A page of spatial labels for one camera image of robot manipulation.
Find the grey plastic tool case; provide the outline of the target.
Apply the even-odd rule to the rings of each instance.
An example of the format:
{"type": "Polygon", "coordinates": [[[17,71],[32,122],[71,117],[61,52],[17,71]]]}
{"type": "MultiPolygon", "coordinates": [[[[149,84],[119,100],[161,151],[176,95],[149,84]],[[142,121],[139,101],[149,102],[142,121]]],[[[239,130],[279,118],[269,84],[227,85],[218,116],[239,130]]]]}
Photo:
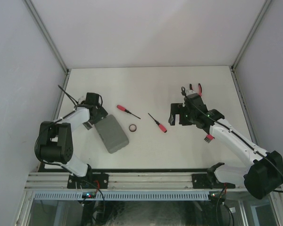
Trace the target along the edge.
{"type": "Polygon", "coordinates": [[[108,115],[95,124],[108,153],[113,154],[129,144],[129,138],[115,116],[108,115]]]}

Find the red black pliers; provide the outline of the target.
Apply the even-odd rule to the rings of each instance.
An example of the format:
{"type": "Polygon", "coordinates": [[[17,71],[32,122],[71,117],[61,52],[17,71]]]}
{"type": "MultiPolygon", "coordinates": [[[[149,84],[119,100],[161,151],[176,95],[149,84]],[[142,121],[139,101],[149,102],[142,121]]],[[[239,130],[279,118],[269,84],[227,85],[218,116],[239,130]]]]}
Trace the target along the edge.
{"type": "MultiPolygon", "coordinates": [[[[193,88],[192,84],[189,84],[189,88],[190,88],[191,90],[194,90],[194,88],[193,88]]],[[[198,84],[198,90],[197,90],[197,91],[195,91],[195,92],[197,92],[197,93],[199,94],[199,96],[200,96],[200,97],[202,96],[202,86],[201,86],[201,84],[200,84],[200,83],[198,84]]]]}

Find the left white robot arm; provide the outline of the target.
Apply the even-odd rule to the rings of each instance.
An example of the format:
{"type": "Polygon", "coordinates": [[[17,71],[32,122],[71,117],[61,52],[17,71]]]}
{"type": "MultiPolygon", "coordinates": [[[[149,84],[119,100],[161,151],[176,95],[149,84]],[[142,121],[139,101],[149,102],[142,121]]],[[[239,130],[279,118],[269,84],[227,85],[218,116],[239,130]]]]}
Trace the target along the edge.
{"type": "Polygon", "coordinates": [[[84,125],[92,125],[104,119],[108,113],[103,108],[100,94],[87,93],[82,102],[75,101],[74,108],[65,116],[54,121],[43,121],[35,141],[34,153],[43,164],[56,165],[78,177],[77,182],[83,188],[93,185],[92,168],[74,154],[72,132],[84,125]]]}

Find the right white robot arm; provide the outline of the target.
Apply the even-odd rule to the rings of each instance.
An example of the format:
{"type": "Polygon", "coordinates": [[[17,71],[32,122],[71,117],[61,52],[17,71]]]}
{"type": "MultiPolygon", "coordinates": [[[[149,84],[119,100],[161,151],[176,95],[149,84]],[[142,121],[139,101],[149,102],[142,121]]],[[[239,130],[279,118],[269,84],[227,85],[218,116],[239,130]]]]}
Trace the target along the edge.
{"type": "Polygon", "coordinates": [[[207,140],[224,144],[243,163],[243,167],[219,162],[207,170],[207,182],[213,187],[223,183],[245,186],[256,199],[263,199],[283,184],[283,158],[277,152],[268,152],[238,132],[218,110],[208,110],[199,94],[184,97],[184,102],[170,105],[169,124],[175,125],[179,116],[182,126],[194,125],[206,132],[207,140]]]}

